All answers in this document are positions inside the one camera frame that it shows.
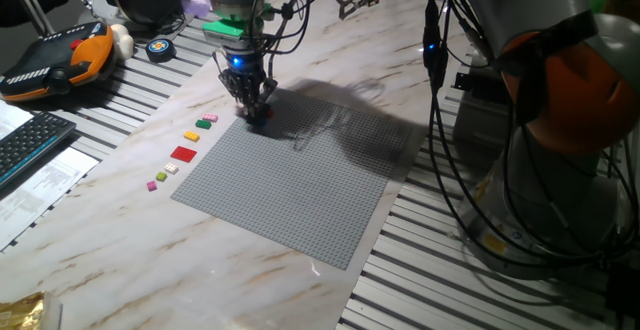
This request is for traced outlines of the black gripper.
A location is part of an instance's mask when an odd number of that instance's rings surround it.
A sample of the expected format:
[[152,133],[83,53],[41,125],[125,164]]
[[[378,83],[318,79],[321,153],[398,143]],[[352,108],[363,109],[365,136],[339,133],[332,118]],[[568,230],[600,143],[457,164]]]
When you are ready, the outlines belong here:
[[[220,71],[219,79],[230,93],[236,93],[241,115],[254,120],[266,118],[270,110],[269,91],[276,88],[277,81],[265,72],[263,55],[254,50],[245,37],[223,40],[221,53],[227,68]],[[256,92],[253,99],[251,91]]]

